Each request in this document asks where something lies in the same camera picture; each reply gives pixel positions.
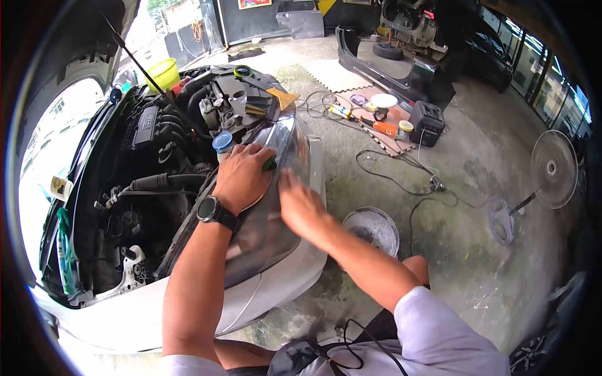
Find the forearm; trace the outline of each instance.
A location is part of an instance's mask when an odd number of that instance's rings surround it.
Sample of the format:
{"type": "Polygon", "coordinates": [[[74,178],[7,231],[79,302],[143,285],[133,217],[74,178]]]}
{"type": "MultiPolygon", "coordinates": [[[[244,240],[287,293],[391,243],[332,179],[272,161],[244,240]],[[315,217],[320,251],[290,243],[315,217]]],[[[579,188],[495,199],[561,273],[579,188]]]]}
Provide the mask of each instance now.
{"type": "Polygon", "coordinates": [[[399,299],[420,285],[401,262],[349,233],[334,218],[311,241],[332,256],[364,292],[393,312],[399,299]]]}
{"type": "Polygon", "coordinates": [[[222,314],[231,236],[221,224],[199,223],[184,247],[163,301],[164,356],[197,355],[218,362],[213,338],[222,314]]]}

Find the headlight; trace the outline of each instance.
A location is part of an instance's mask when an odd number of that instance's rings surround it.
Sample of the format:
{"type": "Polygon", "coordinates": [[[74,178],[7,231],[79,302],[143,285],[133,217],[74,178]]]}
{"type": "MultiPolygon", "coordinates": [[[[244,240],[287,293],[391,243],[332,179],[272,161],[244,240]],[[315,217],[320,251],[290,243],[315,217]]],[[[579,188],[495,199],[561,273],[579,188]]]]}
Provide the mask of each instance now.
{"type": "Polygon", "coordinates": [[[278,177],[283,167],[292,168],[303,183],[309,183],[309,143],[295,117],[281,118],[263,130],[254,142],[276,149],[278,168],[264,198],[241,213],[239,228],[226,254],[225,287],[234,286],[266,270],[291,253],[300,238],[280,217],[278,177]]]}

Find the watch face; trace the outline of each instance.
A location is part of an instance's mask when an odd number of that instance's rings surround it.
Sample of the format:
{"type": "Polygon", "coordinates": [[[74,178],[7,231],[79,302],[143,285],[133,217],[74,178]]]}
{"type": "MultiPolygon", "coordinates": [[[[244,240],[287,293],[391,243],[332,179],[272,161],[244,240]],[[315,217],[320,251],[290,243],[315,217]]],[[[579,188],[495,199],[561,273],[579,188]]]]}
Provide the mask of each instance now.
{"type": "Polygon", "coordinates": [[[211,219],[216,212],[217,200],[213,196],[209,196],[201,201],[196,213],[200,221],[211,219]]]}

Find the battery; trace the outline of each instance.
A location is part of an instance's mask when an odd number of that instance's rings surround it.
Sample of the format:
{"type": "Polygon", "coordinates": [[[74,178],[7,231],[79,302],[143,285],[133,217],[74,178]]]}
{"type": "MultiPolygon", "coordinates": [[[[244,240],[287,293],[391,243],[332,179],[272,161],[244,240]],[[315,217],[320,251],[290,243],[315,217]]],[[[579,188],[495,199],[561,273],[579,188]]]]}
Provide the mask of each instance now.
{"type": "Polygon", "coordinates": [[[409,140],[415,144],[422,143],[422,146],[426,147],[433,147],[445,129],[441,108],[422,100],[414,103],[409,122],[414,126],[409,140]]]}

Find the fan base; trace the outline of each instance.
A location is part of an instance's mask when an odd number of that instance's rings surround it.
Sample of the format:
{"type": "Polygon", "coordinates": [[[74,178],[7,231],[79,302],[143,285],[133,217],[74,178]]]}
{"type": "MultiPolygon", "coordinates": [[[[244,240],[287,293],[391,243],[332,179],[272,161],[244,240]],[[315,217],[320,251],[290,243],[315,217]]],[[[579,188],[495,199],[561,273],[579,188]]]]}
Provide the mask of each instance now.
{"type": "Polygon", "coordinates": [[[510,215],[510,206],[501,197],[491,197],[487,204],[487,222],[494,239],[503,245],[514,240],[514,217],[510,215]]]}

